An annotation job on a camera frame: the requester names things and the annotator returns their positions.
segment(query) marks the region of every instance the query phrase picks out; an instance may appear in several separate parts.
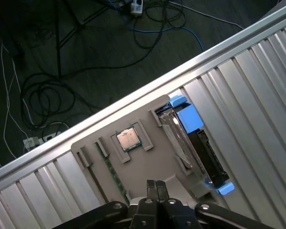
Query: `stand leg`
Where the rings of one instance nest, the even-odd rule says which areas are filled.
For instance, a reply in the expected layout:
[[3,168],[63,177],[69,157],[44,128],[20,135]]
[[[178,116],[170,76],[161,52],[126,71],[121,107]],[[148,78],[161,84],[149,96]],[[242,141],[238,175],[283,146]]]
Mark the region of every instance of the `stand leg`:
[[65,6],[66,6],[66,8],[67,8],[67,10],[68,10],[68,13],[70,14],[70,16],[72,17],[72,19],[73,19],[73,21],[74,21],[74,23],[75,23],[75,26],[76,26],[77,28],[81,27],[82,24],[81,24],[80,21],[77,19],[77,17],[76,17],[76,15],[75,15],[75,13],[73,12],[73,10],[72,10],[72,8],[71,8],[69,2],[68,2],[67,0],[62,0],[62,2],[65,4]]
[[55,17],[55,38],[56,38],[56,55],[58,77],[61,78],[61,49],[59,45],[59,11],[58,0],[54,0],[54,17]]

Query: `blue drive bracket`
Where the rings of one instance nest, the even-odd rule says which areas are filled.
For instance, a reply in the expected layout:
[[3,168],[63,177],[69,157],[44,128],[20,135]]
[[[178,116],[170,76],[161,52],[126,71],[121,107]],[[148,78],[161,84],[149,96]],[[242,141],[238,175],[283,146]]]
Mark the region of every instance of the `blue drive bracket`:
[[216,192],[218,192],[220,195],[226,195],[229,192],[232,192],[235,189],[234,184],[232,182],[227,182],[221,187],[216,189]]
[[170,104],[176,108],[182,104],[187,104],[187,107],[177,112],[187,134],[199,129],[204,125],[195,107],[187,102],[186,97],[183,95],[176,95],[170,99]]

